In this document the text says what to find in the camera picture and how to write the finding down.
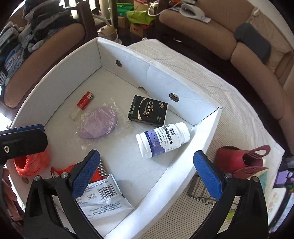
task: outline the white pill bottle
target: white pill bottle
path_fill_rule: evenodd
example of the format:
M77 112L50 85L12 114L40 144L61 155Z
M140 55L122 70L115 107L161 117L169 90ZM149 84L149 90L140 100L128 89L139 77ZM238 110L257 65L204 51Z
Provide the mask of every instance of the white pill bottle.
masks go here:
M165 125L136 135L143 159L179 148L190 140L185 123Z

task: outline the lime green bag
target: lime green bag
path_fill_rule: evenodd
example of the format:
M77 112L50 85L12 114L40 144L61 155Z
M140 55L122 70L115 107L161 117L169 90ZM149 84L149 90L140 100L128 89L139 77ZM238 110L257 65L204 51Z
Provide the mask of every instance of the lime green bag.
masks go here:
M149 25L156 18L154 16L149 16L148 11L128 11L126 14L130 23L134 24Z

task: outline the purple sponge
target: purple sponge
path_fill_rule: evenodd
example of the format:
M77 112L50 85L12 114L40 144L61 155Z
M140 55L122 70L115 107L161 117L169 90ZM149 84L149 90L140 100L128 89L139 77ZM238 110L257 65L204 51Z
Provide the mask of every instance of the purple sponge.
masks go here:
M82 117L79 136L84 139L95 139L109 134L117 124L115 112L110 107L98 107Z

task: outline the barcode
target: barcode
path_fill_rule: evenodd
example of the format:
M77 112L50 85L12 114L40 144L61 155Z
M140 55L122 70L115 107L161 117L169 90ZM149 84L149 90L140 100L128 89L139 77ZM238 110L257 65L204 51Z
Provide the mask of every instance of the barcode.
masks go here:
M98 188L98 192L100 193L100 196L103 200L108 197L113 197L117 194L112 184Z

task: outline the white packet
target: white packet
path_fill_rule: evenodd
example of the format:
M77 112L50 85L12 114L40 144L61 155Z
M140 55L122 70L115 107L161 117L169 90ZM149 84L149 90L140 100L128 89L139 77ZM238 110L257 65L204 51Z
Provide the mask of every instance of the white packet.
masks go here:
M112 174L106 179L90 183L76 202L89 220L134 209L121 193Z

